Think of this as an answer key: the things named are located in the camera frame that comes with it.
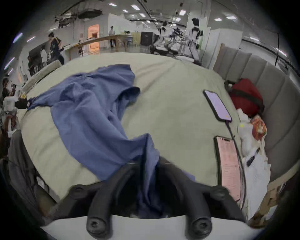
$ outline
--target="white shirt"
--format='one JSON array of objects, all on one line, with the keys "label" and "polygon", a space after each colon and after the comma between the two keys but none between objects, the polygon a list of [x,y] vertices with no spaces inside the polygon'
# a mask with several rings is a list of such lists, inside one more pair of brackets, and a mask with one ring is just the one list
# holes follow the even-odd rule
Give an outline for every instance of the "white shirt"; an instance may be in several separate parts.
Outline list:
[{"label": "white shirt", "polygon": [[109,35],[109,36],[115,35],[115,34],[116,34],[116,32],[115,32],[114,30],[110,30],[110,31],[108,32],[108,35]]},{"label": "white shirt", "polygon": [[42,50],[40,56],[42,57],[42,62],[47,62],[47,53],[45,49]]}]

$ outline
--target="black cable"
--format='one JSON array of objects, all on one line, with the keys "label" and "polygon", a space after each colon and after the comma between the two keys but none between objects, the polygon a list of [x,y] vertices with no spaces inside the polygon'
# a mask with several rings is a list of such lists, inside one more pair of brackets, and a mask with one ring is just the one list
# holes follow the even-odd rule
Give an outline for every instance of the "black cable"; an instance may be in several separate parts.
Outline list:
[{"label": "black cable", "polygon": [[226,124],[226,126],[227,126],[227,128],[228,128],[228,130],[229,130],[229,132],[230,132],[230,135],[231,135],[231,137],[232,137],[232,140],[233,140],[233,142],[234,142],[234,146],[235,146],[236,151],[237,151],[237,153],[238,153],[238,160],[239,160],[239,162],[240,162],[240,164],[241,164],[241,167],[242,167],[242,174],[243,174],[244,187],[245,187],[245,189],[244,189],[243,203],[242,203],[242,207],[241,207],[241,209],[243,209],[244,204],[245,204],[245,199],[246,199],[246,176],[245,176],[244,166],[243,166],[243,163],[242,163],[240,151],[239,151],[238,146],[237,146],[236,141],[235,141],[235,136],[233,135],[233,133],[232,133],[232,131],[231,131],[231,129],[230,129],[229,122],[228,122],[228,121],[225,121],[225,124]]},{"label": "black cable", "polygon": [[278,37],[278,48],[277,48],[277,56],[276,56],[276,60],[275,60],[275,66],[276,66],[276,63],[277,63],[278,57],[279,57],[279,33],[277,33],[277,37]]}]

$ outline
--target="beige bedsheet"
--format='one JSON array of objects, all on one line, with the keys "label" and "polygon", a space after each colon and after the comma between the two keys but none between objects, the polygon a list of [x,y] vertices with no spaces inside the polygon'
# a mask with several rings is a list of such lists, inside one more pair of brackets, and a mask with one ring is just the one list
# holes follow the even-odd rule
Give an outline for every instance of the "beige bedsheet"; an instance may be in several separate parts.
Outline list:
[{"label": "beige bedsheet", "polygon": [[[130,64],[141,88],[135,104],[129,106],[122,125],[129,139],[150,133],[155,147],[169,161],[190,172],[196,180],[217,184],[217,161],[213,138],[230,137],[225,123],[216,120],[202,91],[218,93],[233,122],[237,136],[238,114],[224,89],[224,81],[212,70],[170,57],[141,53],[105,53],[77,58],[58,68],[28,94],[37,96],[66,77],[101,66]],[[20,120],[26,149],[46,183],[60,197],[75,184],[91,184],[96,176],[66,150],[49,107],[38,107]]]}]

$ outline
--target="man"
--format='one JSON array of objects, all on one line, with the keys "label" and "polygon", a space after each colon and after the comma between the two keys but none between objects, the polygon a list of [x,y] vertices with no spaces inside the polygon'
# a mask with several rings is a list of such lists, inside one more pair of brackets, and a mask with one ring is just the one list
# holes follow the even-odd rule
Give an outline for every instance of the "man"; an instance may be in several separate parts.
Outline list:
[{"label": "man", "polygon": [[46,53],[46,50],[45,50],[45,45],[42,46],[40,56],[42,58],[43,67],[47,66],[47,53]]},{"label": "man", "polygon": [[[110,31],[108,32],[108,35],[109,36],[112,36],[112,35],[115,35],[116,32],[113,30],[113,27],[110,27]],[[115,43],[116,45],[116,39],[113,38],[113,39],[110,39],[110,46],[113,47],[113,42]]]},{"label": "man", "polygon": [[29,70],[30,76],[32,76],[32,75],[35,74],[35,72],[34,72],[34,65],[33,65],[32,61],[31,61],[31,57],[30,56],[27,57],[27,60],[28,60],[28,70]]},{"label": "man", "polygon": [[60,55],[60,51],[59,51],[59,49],[62,47],[62,41],[59,38],[54,37],[53,32],[51,32],[48,35],[48,39],[50,42],[51,61],[53,62],[58,59],[60,63],[63,65],[65,63],[65,60],[64,57]]}]

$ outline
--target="smartphone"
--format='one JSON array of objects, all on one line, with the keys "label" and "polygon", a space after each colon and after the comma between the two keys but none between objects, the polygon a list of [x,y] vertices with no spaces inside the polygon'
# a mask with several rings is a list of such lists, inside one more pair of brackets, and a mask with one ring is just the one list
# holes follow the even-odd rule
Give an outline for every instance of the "smartphone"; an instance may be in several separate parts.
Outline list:
[{"label": "smartphone", "polygon": [[218,161],[218,184],[226,187],[235,201],[241,198],[241,172],[234,141],[215,136],[214,147]]},{"label": "smartphone", "polygon": [[232,118],[227,111],[225,105],[223,104],[222,100],[219,98],[218,94],[212,91],[204,90],[204,96],[206,97],[210,107],[212,108],[214,115],[216,116],[217,120],[219,121],[228,121],[231,122]]}]

